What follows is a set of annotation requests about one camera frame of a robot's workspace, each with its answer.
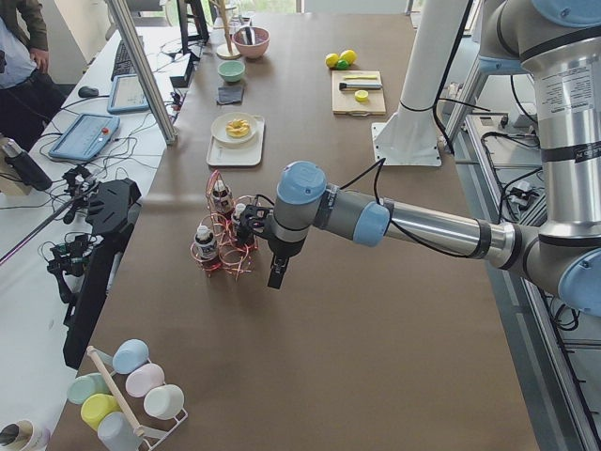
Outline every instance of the brown table surface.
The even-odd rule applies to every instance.
[[[481,261],[403,241],[365,248],[313,229],[274,290],[264,242],[238,282],[223,272],[209,279],[190,258],[207,213],[215,117],[266,118],[262,163],[222,170],[234,195],[274,197],[295,160],[344,184],[373,162],[370,125],[381,119],[332,114],[324,57],[352,48],[353,69],[380,70],[389,117],[414,37],[401,15],[259,14],[254,23],[271,42],[246,61],[242,105],[215,104],[221,61],[206,49],[91,344],[113,353],[141,338],[182,387],[190,417],[161,449],[537,449]],[[356,188],[370,193],[371,183]],[[386,167],[379,192],[468,214],[448,156],[442,168]],[[85,358],[81,372],[91,368]],[[156,426],[140,404],[141,422]],[[49,449],[104,448],[68,403]]]

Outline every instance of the blue joint cap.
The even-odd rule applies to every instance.
[[[361,212],[355,225],[353,241],[369,247],[378,245],[384,238],[390,219],[391,214],[386,207],[374,201],[370,202]]]
[[[306,205],[318,200],[326,191],[326,175],[319,166],[294,162],[285,167],[278,183],[278,198],[286,204]]]
[[[562,275],[559,295],[566,305],[601,317],[601,249],[576,260]]]
[[[601,25],[599,0],[532,0],[536,10],[548,21],[570,28]]]
[[[478,66],[481,73],[489,75],[519,75],[528,73],[518,59],[501,59],[490,56],[478,56]]]

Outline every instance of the lemon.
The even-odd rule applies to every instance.
[[[347,69],[348,69],[348,66],[350,66],[350,65],[348,64],[348,61],[345,61],[344,59],[339,59],[339,60],[338,60],[338,62],[336,63],[336,66],[335,66],[335,67],[336,67],[338,70],[347,70]]]
[[[326,55],[326,66],[328,66],[330,69],[333,69],[334,66],[336,66],[336,63],[338,62],[339,59],[340,59],[340,56],[338,56],[338,54],[327,54]]]
[[[360,102],[368,101],[369,100],[369,92],[367,92],[363,89],[355,91],[355,100],[360,101]]]
[[[355,61],[357,61],[357,54],[354,50],[344,50],[340,54],[340,59],[344,59],[348,63],[348,65],[351,65]]]

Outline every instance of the bottle cap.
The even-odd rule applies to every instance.
[[[220,191],[225,191],[225,183],[223,183],[223,180],[217,180],[215,182],[215,185],[213,186],[213,191],[216,193]]]
[[[206,225],[201,224],[196,229],[196,237],[198,237],[198,240],[206,240],[210,237],[210,230]]]
[[[355,91],[355,100],[364,102],[369,99],[369,92],[364,89],[360,89],[359,91]]]
[[[236,209],[234,210],[234,214],[236,216],[240,216],[245,209],[246,209],[246,204],[236,204]]]

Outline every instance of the white plate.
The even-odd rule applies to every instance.
[[[207,152],[207,163],[213,167],[251,167],[261,163],[265,118],[255,116],[257,130],[253,138],[246,143],[224,144],[211,138]]]
[[[251,126],[251,130],[247,135],[242,136],[241,138],[234,138],[227,134],[225,131],[225,127],[228,122],[231,122],[235,119],[243,119],[248,122],[248,125]],[[210,132],[217,141],[221,141],[226,144],[240,144],[250,141],[250,139],[256,133],[256,119],[251,115],[247,115],[246,113],[228,113],[223,116],[217,117],[210,126]]]

